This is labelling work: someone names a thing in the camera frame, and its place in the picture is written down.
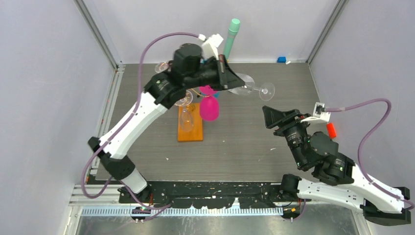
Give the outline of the clear wine glass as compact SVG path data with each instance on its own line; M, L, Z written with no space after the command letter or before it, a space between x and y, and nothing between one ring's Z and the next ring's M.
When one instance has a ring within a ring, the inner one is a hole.
M230 89L228 92L236 95L249 95L257 93L263 101L269 101L274 97L276 92L274 84L265 82L258 87L251 76L242 73L237 73L237 75L245 82L245 85Z

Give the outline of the magenta plastic wine glass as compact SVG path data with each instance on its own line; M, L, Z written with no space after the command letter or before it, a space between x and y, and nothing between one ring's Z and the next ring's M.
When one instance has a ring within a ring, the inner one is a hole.
M209 85L199 87L199 90L209 97L203 97L200 102L200 116L205 121L215 121L219 117L220 105L218 100L212 95L218 91L215 91Z

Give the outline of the clear flute glass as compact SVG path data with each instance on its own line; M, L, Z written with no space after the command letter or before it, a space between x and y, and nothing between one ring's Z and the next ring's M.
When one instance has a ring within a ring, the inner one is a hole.
M188 110L189 107L190 105L181 107L182 110L179 111L179 128L184 132L190 132L194 127L193 117Z

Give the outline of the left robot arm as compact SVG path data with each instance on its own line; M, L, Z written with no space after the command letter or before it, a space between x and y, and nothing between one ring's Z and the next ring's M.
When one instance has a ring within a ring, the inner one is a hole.
M122 182L139 203L150 196L147 181L127 156L137 138L175 103L188 89L210 86L215 91L242 87L245 82L229 67L225 56L213 53L202 62L207 45L183 44L173 53L167 70L153 75L139 92L140 99L124 117L102 137L91 137L88 145L106 171Z

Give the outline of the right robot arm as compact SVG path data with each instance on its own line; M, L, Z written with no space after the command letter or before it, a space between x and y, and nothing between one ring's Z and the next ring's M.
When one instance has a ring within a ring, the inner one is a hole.
M311 170L316 182L285 174L279 194L282 199L311 199L328 202L360 213L374 224L399 226L411 223L411 212L405 207L410 199L406 187L390 187L365 175L351 158L339 152L339 145L327 134L310 135L307 127L328 122L330 113L323 103L316 103L312 114L299 110L279 111L262 108L265 126L274 135L284 137L297 168Z

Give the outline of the orange wooden rack base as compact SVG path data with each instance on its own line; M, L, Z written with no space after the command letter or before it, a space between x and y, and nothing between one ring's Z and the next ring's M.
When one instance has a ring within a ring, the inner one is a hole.
M203 120L199 112L199 103L179 107L178 142L203 141Z

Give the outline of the small blue block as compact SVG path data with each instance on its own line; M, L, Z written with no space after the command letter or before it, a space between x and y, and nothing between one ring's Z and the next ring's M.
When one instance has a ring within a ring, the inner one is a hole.
M285 56L280 56L280 57L277 58L277 62L278 63L286 63L287 58Z

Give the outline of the mint green cylinder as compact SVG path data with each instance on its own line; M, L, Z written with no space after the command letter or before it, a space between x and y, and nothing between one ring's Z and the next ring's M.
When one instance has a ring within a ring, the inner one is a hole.
M240 30L240 24L241 24L241 21L239 19L233 18L228 27L228 34L227 34L227 37L225 40L225 46L223 49L223 55L225 56L227 62L229 61L229 56L230 56L235 38Z

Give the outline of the small red block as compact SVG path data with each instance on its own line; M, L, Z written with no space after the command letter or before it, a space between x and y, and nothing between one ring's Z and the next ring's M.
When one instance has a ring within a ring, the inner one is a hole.
M326 127L327 127L329 137L331 139L336 138L337 137L337 132L336 132L334 124L330 122L326 125Z

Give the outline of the clear glass back left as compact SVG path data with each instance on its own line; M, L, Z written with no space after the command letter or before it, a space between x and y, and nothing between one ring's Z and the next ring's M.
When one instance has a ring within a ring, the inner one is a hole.
M169 68L170 68L170 63L168 61L167 62L160 62L155 66L155 72L156 73L161 73L161 72L169 70Z

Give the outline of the black base frame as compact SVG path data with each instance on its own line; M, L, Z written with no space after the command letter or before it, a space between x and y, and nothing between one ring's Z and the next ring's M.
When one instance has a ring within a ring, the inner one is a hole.
M287 207L299 199L282 195L279 183L226 181L149 181L140 193L132 195L126 187L118 189L119 202L149 204L156 209L242 209Z

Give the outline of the slotted metal rail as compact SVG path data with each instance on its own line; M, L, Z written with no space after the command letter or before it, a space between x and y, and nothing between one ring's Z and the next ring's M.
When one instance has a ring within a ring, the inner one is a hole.
M157 211L149 211L131 206L123 207L105 207L105 206L88 206L84 207L80 214L82 216L130 216L130 217L150 217L154 216ZM241 209L238 206L221 209L175 209L168 208L163 210L159 216L266 216L266 215L283 215L282 208L255 208Z

